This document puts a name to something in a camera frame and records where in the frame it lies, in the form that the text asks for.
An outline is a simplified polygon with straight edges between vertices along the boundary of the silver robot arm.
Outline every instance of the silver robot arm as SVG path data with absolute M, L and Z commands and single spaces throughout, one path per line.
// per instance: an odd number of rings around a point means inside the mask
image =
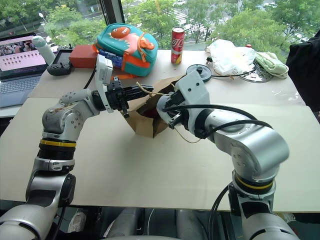
M 75 165 L 76 141 L 86 119 L 104 110 L 123 111 L 124 117 L 128 117 L 128 101 L 147 95 L 138 86 L 122 88 L 117 77 L 110 82 L 112 69 L 112 62 L 98 55 L 97 90 L 68 92 L 44 112 L 42 139 L 26 189 L 26 204 L 0 217 L 1 240 L 46 239 L 58 208 L 73 200 L 76 177 L 70 171 Z
M 271 127 L 248 121 L 250 114 L 244 111 L 204 106 L 210 104 L 209 93 L 196 71 L 181 78 L 174 90 L 159 99 L 157 111 L 170 128 L 183 125 L 231 156 L 234 171 L 228 186 L 230 208 L 241 216 L 245 239 L 297 240 L 291 228 L 272 213 L 274 178 L 280 163 L 289 156 L 285 140 Z

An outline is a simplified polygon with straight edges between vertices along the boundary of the laptop keyboard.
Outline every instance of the laptop keyboard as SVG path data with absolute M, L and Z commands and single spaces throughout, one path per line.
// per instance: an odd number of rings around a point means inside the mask
M 2 82 L 0 85 L 0 94 L 20 92 L 23 90 L 34 89 L 40 80 L 40 76 L 30 77 L 21 80 L 12 80 Z

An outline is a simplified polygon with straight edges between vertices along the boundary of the black controller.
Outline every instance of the black controller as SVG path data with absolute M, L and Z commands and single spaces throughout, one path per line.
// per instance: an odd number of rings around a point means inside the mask
M 61 48 L 55 56 L 53 63 L 46 68 L 48 73 L 53 76 L 63 76 L 70 74 L 72 64 L 69 60 L 69 56 L 72 50 L 72 48 Z

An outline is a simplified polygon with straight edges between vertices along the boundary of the cartoon dinosaur backpack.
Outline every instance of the cartoon dinosaur backpack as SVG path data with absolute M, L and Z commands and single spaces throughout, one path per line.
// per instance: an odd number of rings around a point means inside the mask
M 93 48 L 111 59 L 114 66 L 121 67 L 123 72 L 144 77 L 155 65 L 158 43 L 151 34 L 135 26 L 113 23 L 98 35 Z

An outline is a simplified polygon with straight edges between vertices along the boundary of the paper bag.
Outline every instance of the paper bag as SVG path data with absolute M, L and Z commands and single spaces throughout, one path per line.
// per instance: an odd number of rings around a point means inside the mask
M 156 82 L 153 86 L 154 93 L 168 94 L 174 92 L 171 83 L 176 83 L 184 75 L 170 77 Z M 157 112 L 157 102 L 161 95 L 152 94 L 128 102 L 130 117 L 125 118 L 136 134 L 154 138 L 168 127 Z

